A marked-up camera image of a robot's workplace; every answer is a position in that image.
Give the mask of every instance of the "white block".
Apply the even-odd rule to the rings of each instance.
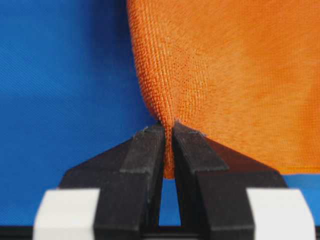
[[[98,188],[46,191],[35,217],[33,240],[94,240],[99,194]]]
[[[247,188],[255,240],[315,240],[315,223],[298,189]]]

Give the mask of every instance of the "blue fabric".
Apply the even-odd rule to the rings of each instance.
[[[140,95],[125,0],[0,1],[0,225],[32,225],[70,167],[155,120]],[[320,176],[288,176],[320,225]],[[179,225],[174,180],[161,225]]]

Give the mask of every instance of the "blue background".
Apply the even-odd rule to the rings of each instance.
[[[125,0],[0,1],[0,225],[32,225],[65,170],[153,123]],[[320,177],[286,180],[320,224]],[[163,184],[162,225],[180,222],[174,183]]]

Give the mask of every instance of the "black clamp jaw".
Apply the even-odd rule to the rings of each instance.
[[[100,189],[95,240],[254,240],[246,188],[287,188],[282,176],[180,123],[172,143],[179,227],[159,226],[165,151],[160,124],[69,169],[58,188]],[[32,239],[32,227],[0,227],[0,239],[7,238]]]

